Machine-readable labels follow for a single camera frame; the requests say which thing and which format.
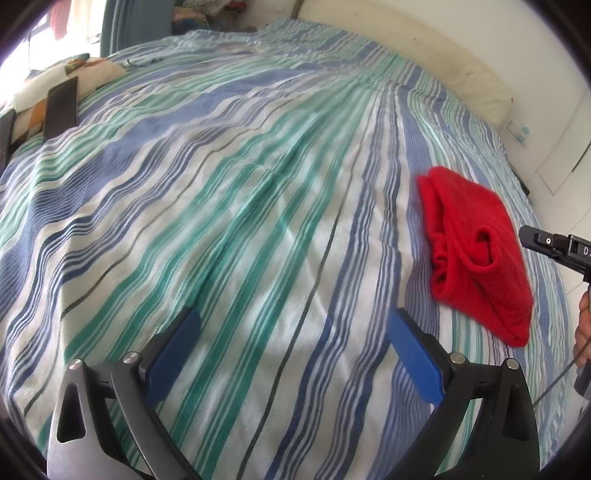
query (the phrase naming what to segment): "finger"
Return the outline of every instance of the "finger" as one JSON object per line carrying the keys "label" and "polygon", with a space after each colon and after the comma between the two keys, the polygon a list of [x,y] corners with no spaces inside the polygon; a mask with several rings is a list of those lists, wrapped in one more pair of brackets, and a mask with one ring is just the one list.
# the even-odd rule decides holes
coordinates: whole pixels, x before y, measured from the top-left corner
{"label": "finger", "polygon": [[[577,327],[577,329],[574,332],[574,341],[577,344],[579,350],[581,350],[581,348],[584,347],[585,343],[587,343],[587,337],[585,337],[585,335],[581,332],[579,327]],[[591,360],[591,345],[585,349],[582,358]]]}
{"label": "finger", "polygon": [[579,310],[588,310],[589,309],[589,292],[586,291],[583,296],[581,297],[581,301],[579,302]]}
{"label": "finger", "polygon": [[587,338],[591,337],[591,316],[587,310],[579,312],[579,327]]}
{"label": "finger", "polygon": [[[574,346],[573,348],[573,358],[576,358],[576,356],[579,354],[580,352],[580,348],[578,346]],[[587,363],[587,360],[584,356],[580,356],[579,358],[577,358],[577,361],[574,363],[577,368],[582,368],[585,366],[585,364]]]}

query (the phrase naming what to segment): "striped bedsheet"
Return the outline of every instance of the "striped bedsheet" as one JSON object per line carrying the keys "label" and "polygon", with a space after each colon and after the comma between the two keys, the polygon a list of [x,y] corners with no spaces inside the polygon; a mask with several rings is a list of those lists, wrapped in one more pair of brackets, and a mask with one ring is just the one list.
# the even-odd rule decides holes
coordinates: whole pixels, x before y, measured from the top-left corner
{"label": "striped bedsheet", "polygon": [[[128,75],[0,181],[0,387],[43,452],[64,366],[141,349],[186,304],[203,333],[157,413],[206,480],[384,478],[431,412],[385,337],[397,306],[473,362],[515,357],[534,398],[569,360],[539,255],[524,252],[526,348],[431,298],[417,175],[446,166],[497,192],[515,229],[537,220],[497,133],[414,63],[287,20],[113,59]],[[537,410],[544,463],[567,381]]]}

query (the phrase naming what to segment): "red towel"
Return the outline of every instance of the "red towel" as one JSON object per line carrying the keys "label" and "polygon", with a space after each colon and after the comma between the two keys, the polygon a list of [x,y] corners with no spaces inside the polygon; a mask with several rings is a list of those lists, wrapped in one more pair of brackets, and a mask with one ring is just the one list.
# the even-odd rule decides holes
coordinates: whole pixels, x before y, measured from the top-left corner
{"label": "red towel", "polygon": [[435,300],[511,346],[530,337],[533,297],[513,225],[496,193],[444,167],[418,178]]}

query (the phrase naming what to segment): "clothes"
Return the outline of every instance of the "clothes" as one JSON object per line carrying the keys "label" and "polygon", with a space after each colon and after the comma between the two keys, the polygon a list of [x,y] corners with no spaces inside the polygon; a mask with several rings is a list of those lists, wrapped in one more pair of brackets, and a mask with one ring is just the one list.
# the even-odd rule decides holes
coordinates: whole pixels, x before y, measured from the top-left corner
{"label": "clothes", "polygon": [[[28,95],[26,98],[28,102],[20,102],[19,108],[17,108],[17,103],[14,102],[15,110],[18,115],[12,130],[11,144],[18,145],[41,131],[43,128],[43,120],[45,118],[47,94],[51,88],[55,87],[55,85],[65,82],[68,78],[78,77],[78,102],[80,103],[99,87],[121,78],[127,73],[123,67],[105,59],[90,59],[88,61],[82,61],[82,63],[80,63],[81,60],[76,60],[76,65],[80,63],[80,66],[72,68],[73,59],[78,59],[79,57],[85,57],[85,59],[88,59],[89,55],[86,53],[82,56],[72,57],[72,59],[68,60],[66,64],[53,66],[39,74],[37,77],[33,78],[32,82],[42,77],[50,70],[50,73],[56,69],[63,72],[63,75],[51,74],[52,76],[50,76],[47,81],[40,83],[43,88],[40,88],[40,85],[37,85],[39,88],[34,89],[34,96],[33,94]],[[22,105],[30,104],[31,101],[29,100],[31,99],[36,99],[36,103],[32,103],[32,106],[27,109],[20,108]]]}
{"label": "clothes", "polygon": [[57,0],[50,14],[50,25],[56,40],[61,40],[68,33],[67,24],[72,0]]}
{"label": "clothes", "polygon": [[496,193],[435,167],[418,178],[431,243],[431,292],[511,346],[529,340],[533,297],[509,215]]}

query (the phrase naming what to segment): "white wall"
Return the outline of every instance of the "white wall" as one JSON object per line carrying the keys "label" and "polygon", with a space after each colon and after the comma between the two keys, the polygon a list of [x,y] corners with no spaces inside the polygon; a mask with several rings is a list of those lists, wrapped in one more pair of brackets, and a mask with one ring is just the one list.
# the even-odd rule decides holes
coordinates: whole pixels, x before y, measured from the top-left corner
{"label": "white wall", "polygon": [[506,129],[501,136],[509,160],[527,184],[563,134],[586,86],[553,32],[523,0],[374,1],[460,44],[511,88],[511,116],[531,134],[526,148]]}

